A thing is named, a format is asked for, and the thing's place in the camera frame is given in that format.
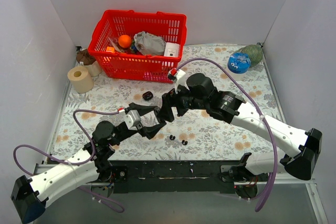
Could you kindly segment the glossy black earbud charging case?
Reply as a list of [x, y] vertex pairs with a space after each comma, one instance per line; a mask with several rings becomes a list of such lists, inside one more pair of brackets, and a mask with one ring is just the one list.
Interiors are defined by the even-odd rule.
[[153, 98], [153, 93], [151, 91], [147, 91], [147, 92], [142, 94], [142, 98], [145, 101], [149, 101]]

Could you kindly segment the plastic-wrapped black earbud case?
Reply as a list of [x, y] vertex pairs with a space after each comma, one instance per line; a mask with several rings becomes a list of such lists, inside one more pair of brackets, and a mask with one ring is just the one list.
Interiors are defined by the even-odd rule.
[[157, 118], [160, 117], [160, 108], [155, 108], [153, 112], [154, 112], [154, 115], [155, 115]]

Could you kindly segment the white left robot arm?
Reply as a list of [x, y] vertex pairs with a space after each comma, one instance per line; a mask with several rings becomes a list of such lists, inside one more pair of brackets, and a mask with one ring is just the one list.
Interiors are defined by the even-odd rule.
[[59, 160], [51, 169], [33, 175], [26, 172], [15, 180], [11, 200], [22, 223], [38, 219], [55, 200], [70, 191], [96, 180], [108, 181], [113, 175], [110, 156], [115, 153], [113, 146], [135, 134], [152, 139], [166, 122], [158, 119], [154, 126], [143, 126], [141, 117], [147, 113], [159, 113], [158, 106], [130, 103], [117, 113], [124, 117], [119, 125], [101, 121], [89, 135], [89, 142], [66, 160]]

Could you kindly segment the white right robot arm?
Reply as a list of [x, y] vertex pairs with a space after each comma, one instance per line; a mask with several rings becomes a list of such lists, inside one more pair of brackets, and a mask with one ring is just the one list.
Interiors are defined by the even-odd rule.
[[275, 142], [280, 153], [244, 154], [237, 166], [224, 174], [233, 181], [251, 180], [254, 176], [270, 173], [277, 164], [281, 171], [300, 180], [310, 180], [321, 153], [322, 132], [312, 128], [297, 129], [268, 115], [260, 115], [257, 109], [242, 97], [230, 91], [219, 91], [209, 77], [196, 73], [185, 76], [182, 70], [171, 70], [167, 77], [174, 88], [162, 95], [162, 107], [158, 118], [173, 122], [173, 108], [178, 116], [188, 110], [205, 110], [219, 121], [244, 128], [269, 142]]

